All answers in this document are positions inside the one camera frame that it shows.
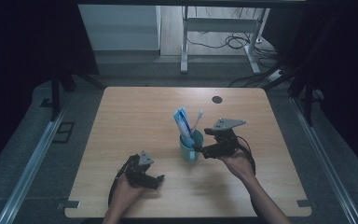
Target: gray floor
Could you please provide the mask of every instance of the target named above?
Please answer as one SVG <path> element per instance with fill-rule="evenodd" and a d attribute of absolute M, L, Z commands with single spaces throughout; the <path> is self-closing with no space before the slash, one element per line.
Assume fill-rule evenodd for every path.
<path fill-rule="evenodd" d="M 127 55 L 126 63 L 110 63 L 108 56 L 97 57 L 101 75 L 95 77 L 108 86 L 179 86 L 227 87 L 234 79 L 251 74 L 244 58 L 191 58 L 189 73 L 180 73 L 178 57 Z M 71 95 L 68 110 L 62 122 L 73 122 L 74 130 L 67 144 L 51 144 L 34 183 L 14 219 L 14 223 L 98 223 L 100 219 L 73 219 L 64 215 L 58 204 L 67 200 L 76 171 L 85 149 L 90 128 L 103 91 L 74 76 L 76 91 Z M 296 110 L 287 95 L 290 81 L 268 91 L 268 98 L 289 148 L 304 190 L 312 206 L 310 217 L 291 217 L 294 223 L 349 223 L 332 189 L 320 161 L 304 131 Z M 40 107 L 50 98 L 49 83 L 34 90 L 34 101 L 28 113 L 13 134 L 0 156 L 0 214 L 22 170 L 31 157 L 51 116 L 51 108 Z M 313 105 L 314 129 L 320 137 L 337 173 L 358 208 L 358 160 L 325 119 L 318 104 Z M 127 220 L 129 223 L 254 223 L 253 219 L 180 219 Z"/>

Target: toothpaste tube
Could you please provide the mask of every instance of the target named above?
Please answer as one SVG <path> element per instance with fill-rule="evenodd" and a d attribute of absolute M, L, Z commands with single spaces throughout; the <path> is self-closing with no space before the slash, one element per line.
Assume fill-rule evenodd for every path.
<path fill-rule="evenodd" d="M 173 113 L 173 118 L 179 128 L 180 134 L 182 135 L 183 144 L 186 147 L 193 147 L 194 137 L 191 132 L 190 125 L 188 125 L 187 114 L 184 107 L 179 108 Z"/>

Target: blue cup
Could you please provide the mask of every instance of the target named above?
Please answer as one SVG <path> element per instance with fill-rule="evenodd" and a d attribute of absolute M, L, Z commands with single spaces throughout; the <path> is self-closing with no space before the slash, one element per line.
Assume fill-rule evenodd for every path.
<path fill-rule="evenodd" d="M 199 130 L 196 130 L 193 133 L 193 136 L 194 136 L 194 145 L 202 147 L 203 145 L 202 133 Z M 187 161 L 195 161 L 197 159 L 199 153 L 196 152 L 193 147 L 188 147 L 188 144 L 184 143 L 184 139 L 182 138 L 182 135 L 179 136 L 179 144 L 180 144 L 180 150 L 183 159 Z"/>

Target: person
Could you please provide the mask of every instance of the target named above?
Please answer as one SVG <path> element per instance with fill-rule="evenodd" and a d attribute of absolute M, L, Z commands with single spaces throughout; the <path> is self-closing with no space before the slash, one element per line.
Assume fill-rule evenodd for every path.
<path fill-rule="evenodd" d="M 249 150 L 243 140 L 239 139 L 239 141 L 241 145 Z M 251 163 L 242 150 L 238 149 L 229 157 L 219 157 L 217 159 L 222 161 L 228 170 L 246 187 L 258 211 L 268 223 L 291 223 L 281 208 L 264 191 L 255 177 Z M 127 177 L 121 175 L 112 196 L 112 205 L 106 211 L 103 224 L 118 224 L 121 215 L 142 195 L 144 190 L 145 188 L 143 187 L 132 187 Z"/>

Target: background desk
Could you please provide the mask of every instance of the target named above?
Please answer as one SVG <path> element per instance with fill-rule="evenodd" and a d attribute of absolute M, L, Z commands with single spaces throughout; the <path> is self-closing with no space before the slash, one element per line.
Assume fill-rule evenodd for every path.
<path fill-rule="evenodd" d="M 221 104 L 212 102 L 223 98 Z M 261 185 L 287 216 L 308 216 L 310 207 L 269 100 L 261 89 L 107 88 L 94 121 L 67 208 L 68 217 L 103 217 L 117 170 L 130 155 L 148 152 L 152 176 L 165 175 L 124 217 L 253 217 L 249 194 L 224 163 L 200 155 L 194 165 L 180 157 L 179 131 L 172 114 L 184 106 L 198 128 L 211 128 L 219 118 L 245 119 L 234 129 L 250 144 Z M 214 144 L 205 135 L 206 146 Z"/>

